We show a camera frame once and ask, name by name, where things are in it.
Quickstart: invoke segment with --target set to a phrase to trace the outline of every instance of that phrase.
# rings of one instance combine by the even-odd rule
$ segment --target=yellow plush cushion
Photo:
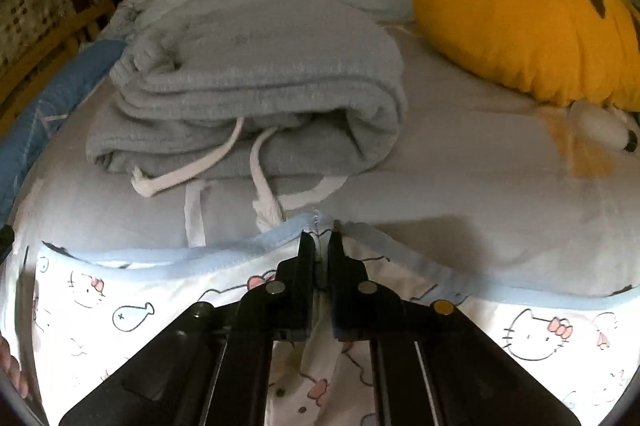
[[[640,111],[640,14],[625,0],[415,0],[431,44],[488,80],[560,106]]]

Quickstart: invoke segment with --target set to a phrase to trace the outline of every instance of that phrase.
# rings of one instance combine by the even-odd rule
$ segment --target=wooden headboard
[[[100,0],[96,6],[88,0],[74,0],[74,7],[77,14],[63,18],[58,27],[0,76],[0,138],[53,75],[79,52],[80,46],[95,41],[100,26],[114,11],[111,0]]]

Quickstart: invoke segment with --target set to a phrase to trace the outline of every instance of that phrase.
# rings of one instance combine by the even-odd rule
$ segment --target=white hello kitty cloth
[[[43,243],[32,336],[51,426],[192,303],[225,305],[268,281],[279,262],[297,254],[301,231],[312,234],[319,258],[326,258],[332,225],[319,213],[297,216],[218,248],[83,255]],[[600,423],[638,367],[640,298],[584,300],[508,289],[436,265],[368,225],[346,224],[342,232],[345,252],[363,260],[372,280],[405,300],[458,304],[583,426]],[[494,302],[505,300],[512,302]],[[518,304],[528,301],[540,306]],[[274,345],[270,383],[268,425],[377,424],[368,343],[334,339],[321,290],[308,342]]]

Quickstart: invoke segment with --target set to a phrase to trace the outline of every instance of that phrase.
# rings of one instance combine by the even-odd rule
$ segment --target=screw
[[[372,281],[363,281],[358,284],[358,291],[362,294],[373,294],[378,290],[378,286]]]
[[[273,295],[282,294],[286,288],[287,286],[281,281],[270,281],[266,287],[267,292]]]

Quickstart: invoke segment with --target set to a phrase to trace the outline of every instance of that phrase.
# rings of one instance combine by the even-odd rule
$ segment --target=finger
[[[29,395],[29,384],[27,383],[27,376],[24,372],[20,373],[20,384],[18,385],[18,392],[20,397],[26,399]]]
[[[11,358],[11,367],[9,367],[9,379],[11,379],[11,384],[14,385],[14,388],[18,390],[20,386],[20,365],[18,364],[18,360],[15,358]]]
[[[8,372],[11,367],[11,350],[9,349],[9,343],[2,336],[0,336],[0,367],[2,367],[5,372]]]

